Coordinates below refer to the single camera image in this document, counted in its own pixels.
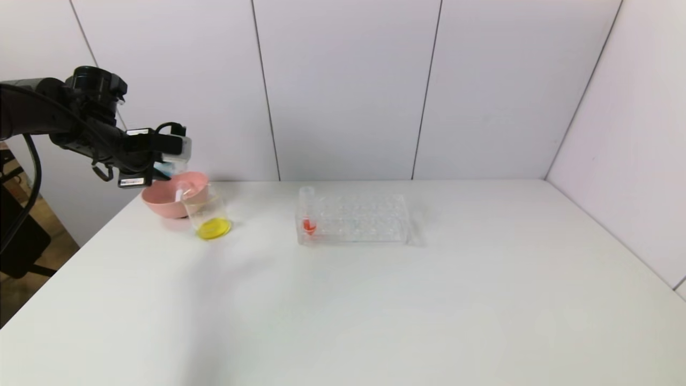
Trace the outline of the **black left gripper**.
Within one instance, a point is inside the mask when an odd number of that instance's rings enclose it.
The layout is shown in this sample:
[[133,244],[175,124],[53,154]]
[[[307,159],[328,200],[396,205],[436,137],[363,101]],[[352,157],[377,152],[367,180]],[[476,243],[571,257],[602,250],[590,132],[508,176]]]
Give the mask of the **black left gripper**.
[[154,168],[156,155],[152,150],[152,129],[127,130],[118,145],[120,165],[118,186],[135,188],[149,186],[153,181],[169,181],[171,177]]

